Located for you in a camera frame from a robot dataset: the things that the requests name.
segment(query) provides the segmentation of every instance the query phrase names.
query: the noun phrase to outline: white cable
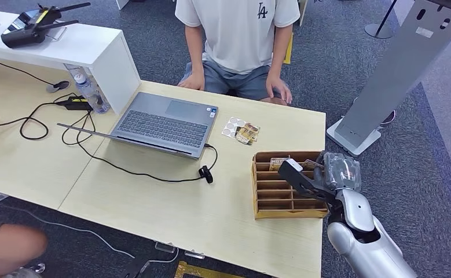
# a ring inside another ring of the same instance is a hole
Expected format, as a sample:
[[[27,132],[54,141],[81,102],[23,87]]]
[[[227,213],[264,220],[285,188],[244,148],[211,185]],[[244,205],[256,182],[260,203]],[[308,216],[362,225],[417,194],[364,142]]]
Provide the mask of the white cable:
[[[97,236],[100,240],[102,240],[102,242],[104,242],[107,246],[109,246],[109,248],[111,248],[111,250],[113,250],[114,252],[118,252],[118,253],[121,253],[121,254],[125,254],[125,255],[127,255],[128,257],[132,258],[132,259],[135,258],[135,256],[131,255],[130,253],[127,253],[127,252],[125,252],[125,251],[122,251],[122,250],[118,250],[118,249],[113,248],[113,247],[111,246],[111,244],[109,244],[109,243],[108,243],[106,240],[104,240],[100,235],[96,234],[95,232],[93,232],[93,231],[91,231],[91,230],[77,229],[77,228],[70,227],[70,226],[64,225],[64,224],[45,221],[45,220],[43,220],[43,219],[37,217],[36,215],[34,215],[32,212],[30,212],[30,211],[28,211],[28,210],[23,210],[22,208],[9,207],[9,206],[6,206],[6,205],[4,205],[4,204],[0,204],[0,206],[1,206],[1,207],[5,207],[5,208],[7,208],[7,209],[11,209],[11,210],[17,210],[17,211],[25,212],[25,213],[29,214],[30,216],[32,216],[33,218],[35,218],[36,220],[38,220],[38,221],[40,221],[40,222],[43,222],[43,223],[46,223],[46,224],[55,225],[55,226],[62,226],[62,227],[65,227],[65,228],[68,228],[68,229],[71,229],[71,230],[74,230],[74,231],[91,233],[91,234],[93,234],[94,236]]]
[[[157,259],[150,259],[147,262],[162,262],[164,264],[167,264],[167,263],[170,263],[170,262],[174,262],[178,258],[178,255],[179,255],[179,248],[176,247],[176,255],[174,256],[174,258],[172,260],[170,260],[170,261],[159,261]]]
[[[148,261],[146,261],[145,265],[140,269],[140,274],[142,274],[145,271],[145,269],[150,265],[151,262],[161,262],[164,264],[168,264],[170,262],[174,262],[178,258],[178,255],[179,255],[179,248],[176,247],[176,255],[170,261],[159,261],[158,259],[149,259]]]

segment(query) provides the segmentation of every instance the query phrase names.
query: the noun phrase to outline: black stand pole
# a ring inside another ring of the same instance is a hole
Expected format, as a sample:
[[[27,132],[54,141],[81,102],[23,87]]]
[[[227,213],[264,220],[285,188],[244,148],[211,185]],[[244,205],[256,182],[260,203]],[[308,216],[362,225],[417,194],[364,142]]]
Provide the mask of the black stand pole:
[[[397,0],[393,0],[391,6],[389,7],[389,10],[386,13],[386,16],[384,16],[384,19],[382,20],[380,25],[372,23],[365,26],[365,32],[367,34],[377,39],[388,39],[394,36],[394,33],[392,32],[391,28],[384,25],[384,23],[386,23],[386,20],[389,17],[390,13],[392,12],[396,2]]]

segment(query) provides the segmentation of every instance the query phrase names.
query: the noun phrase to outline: person's right hand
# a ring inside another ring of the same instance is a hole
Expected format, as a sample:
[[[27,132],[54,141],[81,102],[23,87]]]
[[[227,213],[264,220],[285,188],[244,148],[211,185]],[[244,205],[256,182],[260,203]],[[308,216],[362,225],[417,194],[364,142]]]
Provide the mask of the person's right hand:
[[[203,91],[205,89],[205,75],[192,73],[178,84],[179,87]]]

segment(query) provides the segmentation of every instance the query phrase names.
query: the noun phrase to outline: person's left hand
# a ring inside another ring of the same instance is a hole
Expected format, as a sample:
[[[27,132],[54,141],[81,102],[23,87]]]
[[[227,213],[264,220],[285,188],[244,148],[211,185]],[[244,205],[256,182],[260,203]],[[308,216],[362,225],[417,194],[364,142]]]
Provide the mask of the person's left hand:
[[[273,88],[276,88],[280,94],[281,99],[285,101],[287,104],[292,103],[292,93],[288,86],[281,80],[279,75],[272,74],[271,72],[268,74],[266,78],[266,90],[268,92],[268,96],[273,98]]]

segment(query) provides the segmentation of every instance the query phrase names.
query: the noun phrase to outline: leg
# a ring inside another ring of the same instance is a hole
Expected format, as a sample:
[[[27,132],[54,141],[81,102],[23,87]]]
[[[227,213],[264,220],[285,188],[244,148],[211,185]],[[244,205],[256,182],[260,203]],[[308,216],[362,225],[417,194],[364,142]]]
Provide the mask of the leg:
[[[223,70],[211,61],[203,61],[203,73],[205,75],[205,91],[216,94],[226,94],[229,85],[222,77]],[[191,63],[187,63],[186,72],[180,83],[191,75]]]
[[[276,88],[273,89],[274,97],[270,98],[266,91],[266,78],[268,77],[269,66],[264,65],[259,67],[249,74],[234,76],[236,84],[237,96],[248,98],[250,100],[259,100],[266,103],[274,103],[280,105],[287,105],[281,99],[281,94]]]
[[[0,226],[0,277],[41,256],[47,245],[44,233],[21,225]]]

